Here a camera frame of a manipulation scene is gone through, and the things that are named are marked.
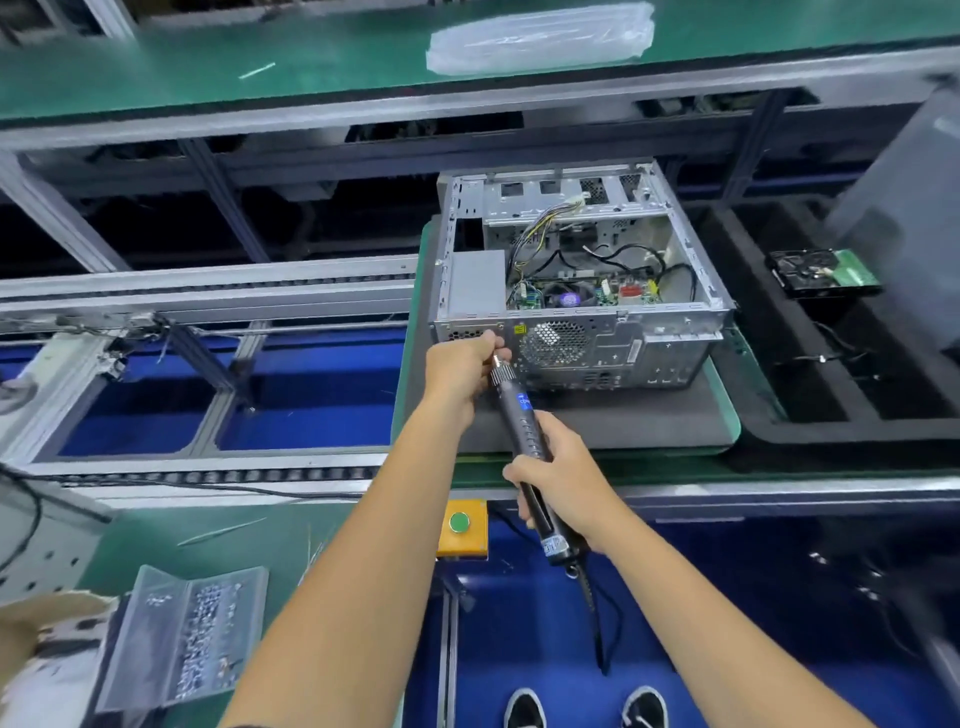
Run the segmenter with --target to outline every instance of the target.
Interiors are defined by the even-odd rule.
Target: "conveyor belt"
[[[0,332],[406,312],[416,267],[415,255],[382,255],[5,281]]]

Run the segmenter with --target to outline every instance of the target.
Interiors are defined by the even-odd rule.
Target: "hand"
[[[611,521],[624,513],[633,513],[600,472],[580,435],[549,412],[537,410],[537,421],[553,453],[553,462],[518,455],[503,469],[503,476],[517,487],[524,482],[540,488],[557,515],[582,534],[590,548],[602,552],[603,537],[610,530]],[[528,528],[533,528],[523,493],[517,494],[516,502],[520,517]]]
[[[482,336],[444,341],[426,353],[423,401],[448,409],[457,426],[466,430],[473,422],[473,398],[488,386],[491,357],[510,361],[503,338],[490,330]]]

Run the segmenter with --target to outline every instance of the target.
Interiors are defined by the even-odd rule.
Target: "wire bundle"
[[[510,278],[511,272],[516,270],[520,274],[520,279],[523,280],[523,267],[533,260],[537,253],[543,249],[543,244],[546,242],[546,232],[550,224],[556,220],[558,216],[567,212],[573,212],[575,209],[582,207],[584,202],[585,197],[578,195],[564,203],[550,207],[534,222],[528,225],[526,229],[514,239],[510,247],[510,254],[507,257],[507,279]],[[520,249],[534,240],[537,240],[537,248],[534,249],[533,253],[526,258],[526,260],[517,260]]]

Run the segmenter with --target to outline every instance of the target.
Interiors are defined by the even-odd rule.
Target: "green workbench surface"
[[[351,507],[300,503],[123,511],[107,529],[79,588],[121,595],[132,589],[143,564],[186,579],[262,566],[270,570],[266,628],[306,568],[308,537],[314,550],[320,543],[328,543]],[[266,521],[208,541],[177,546],[193,536],[264,517]],[[165,725],[213,728],[228,700],[226,694],[179,706],[171,710]]]
[[[38,119],[66,121],[144,109],[216,110],[224,107],[209,105],[281,97],[300,97],[296,103],[352,100],[375,98],[382,95],[378,89],[386,88],[395,89],[395,96],[416,95],[434,90],[426,85],[451,81],[426,69],[424,54],[434,31],[509,12],[589,4],[483,0],[400,11],[290,15],[268,23],[175,32],[148,29],[136,44],[65,38],[0,51],[0,120],[33,125]],[[955,0],[654,0],[654,5],[653,46],[641,60],[613,73],[684,68],[688,61],[702,59],[839,55],[851,47],[912,46],[960,36],[960,3]],[[268,64],[269,69],[244,77]],[[587,80],[610,71],[578,73],[566,73],[563,80]],[[496,85],[559,78],[540,73]],[[460,88],[466,86],[443,86]]]

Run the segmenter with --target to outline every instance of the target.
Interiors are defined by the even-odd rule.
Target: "label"
[[[570,544],[563,536],[548,536],[540,544],[543,546],[543,553],[547,556],[556,556],[570,548]]]
[[[643,346],[643,339],[634,339],[634,343],[630,345],[630,353],[627,354],[627,363],[633,364],[636,362],[636,358],[640,354],[640,348]]]

